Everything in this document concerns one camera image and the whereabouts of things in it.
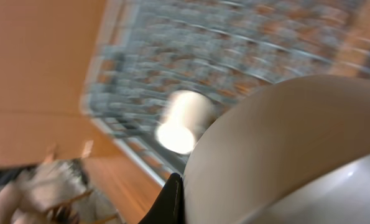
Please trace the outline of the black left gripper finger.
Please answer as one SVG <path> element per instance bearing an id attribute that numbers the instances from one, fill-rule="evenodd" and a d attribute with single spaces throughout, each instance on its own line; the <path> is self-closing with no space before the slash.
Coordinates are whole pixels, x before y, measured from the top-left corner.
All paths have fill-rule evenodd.
<path id="1" fill-rule="evenodd" d="M 173 173 L 162 187 L 150 210 L 139 224 L 184 224 L 183 180 Z"/>

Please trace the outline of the white paper cup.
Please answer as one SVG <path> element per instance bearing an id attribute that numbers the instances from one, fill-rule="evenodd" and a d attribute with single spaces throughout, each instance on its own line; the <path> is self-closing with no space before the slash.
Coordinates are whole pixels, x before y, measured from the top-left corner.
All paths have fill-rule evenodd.
<path id="1" fill-rule="evenodd" d="M 215 118 L 215 106 L 205 95 L 189 90 L 175 91 L 168 98 L 154 132 L 155 138 L 164 148 L 189 155 Z"/>

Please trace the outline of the grey green bowl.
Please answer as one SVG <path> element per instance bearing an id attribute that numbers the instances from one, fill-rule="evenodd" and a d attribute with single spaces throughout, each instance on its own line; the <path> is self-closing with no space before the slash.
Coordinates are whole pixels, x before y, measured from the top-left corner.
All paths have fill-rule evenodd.
<path id="1" fill-rule="evenodd" d="M 370 223 L 370 80 L 253 93 L 200 138 L 184 194 L 187 223 Z"/>

